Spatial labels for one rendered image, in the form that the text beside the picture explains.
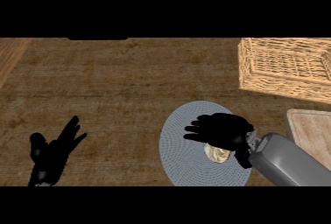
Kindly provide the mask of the round grey woven placemat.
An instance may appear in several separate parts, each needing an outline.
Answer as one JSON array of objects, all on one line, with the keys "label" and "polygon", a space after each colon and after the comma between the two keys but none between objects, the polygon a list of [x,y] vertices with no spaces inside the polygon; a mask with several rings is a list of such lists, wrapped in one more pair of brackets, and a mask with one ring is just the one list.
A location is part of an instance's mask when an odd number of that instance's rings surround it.
[{"label": "round grey woven placemat", "polygon": [[213,162],[204,152],[204,143],[186,140],[185,127],[201,115],[231,114],[212,101],[192,101],[172,112],[160,132],[160,161],[170,182],[176,186],[245,186],[251,170],[237,162],[234,153],[223,163]]}]

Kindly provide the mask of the pale wooden cutting board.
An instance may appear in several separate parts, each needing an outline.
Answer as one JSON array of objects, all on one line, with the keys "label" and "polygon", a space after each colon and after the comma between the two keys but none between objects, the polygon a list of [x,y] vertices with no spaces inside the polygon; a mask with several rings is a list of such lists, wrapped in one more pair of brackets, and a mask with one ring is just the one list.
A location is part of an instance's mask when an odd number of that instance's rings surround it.
[{"label": "pale wooden cutting board", "polygon": [[291,140],[331,171],[331,112],[288,109],[285,121]]}]

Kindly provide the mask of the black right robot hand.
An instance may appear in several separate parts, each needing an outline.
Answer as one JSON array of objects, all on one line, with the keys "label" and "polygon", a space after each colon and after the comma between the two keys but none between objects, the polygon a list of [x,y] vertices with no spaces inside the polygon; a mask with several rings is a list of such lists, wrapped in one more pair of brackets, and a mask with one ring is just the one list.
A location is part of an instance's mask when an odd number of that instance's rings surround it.
[{"label": "black right robot hand", "polygon": [[244,169],[253,167],[250,157],[250,145],[247,143],[247,134],[254,131],[254,126],[238,115],[214,113],[213,115],[200,115],[185,127],[189,134],[183,138],[213,147],[234,151],[234,156]]}]

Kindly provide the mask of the tan wicker basket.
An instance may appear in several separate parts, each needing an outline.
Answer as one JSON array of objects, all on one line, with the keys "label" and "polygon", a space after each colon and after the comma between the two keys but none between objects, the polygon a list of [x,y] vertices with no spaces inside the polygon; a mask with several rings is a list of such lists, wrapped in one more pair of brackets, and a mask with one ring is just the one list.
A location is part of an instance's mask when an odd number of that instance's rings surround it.
[{"label": "tan wicker basket", "polygon": [[331,38],[243,38],[240,89],[331,104]]}]

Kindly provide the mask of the cream frosted cupcake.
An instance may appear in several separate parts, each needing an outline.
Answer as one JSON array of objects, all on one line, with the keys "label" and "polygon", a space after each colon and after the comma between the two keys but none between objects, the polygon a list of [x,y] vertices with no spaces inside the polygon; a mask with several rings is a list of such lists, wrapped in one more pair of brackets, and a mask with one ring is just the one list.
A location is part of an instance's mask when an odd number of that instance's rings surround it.
[{"label": "cream frosted cupcake", "polygon": [[206,152],[207,158],[214,163],[219,163],[219,164],[223,163],[229,159],[231,153],[232,153],[229,150],[213,147],[209,144],[204,145],[204,152]]}]

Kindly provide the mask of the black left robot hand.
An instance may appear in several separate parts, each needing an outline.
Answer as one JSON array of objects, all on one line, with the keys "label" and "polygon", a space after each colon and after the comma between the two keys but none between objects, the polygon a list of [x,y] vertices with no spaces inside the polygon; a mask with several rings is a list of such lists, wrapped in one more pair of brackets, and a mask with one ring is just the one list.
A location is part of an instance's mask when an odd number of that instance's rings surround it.
[{"label": "black left robot hand", "polygon": [[42,133],[34,133],[30,136],[30,156],[34,162],[30,186],[53,186],[58,183],[70,154],[87,137],[87,134],[77,136],[79,130],[79,117],[74,116],[58,138],[50,143]]}]

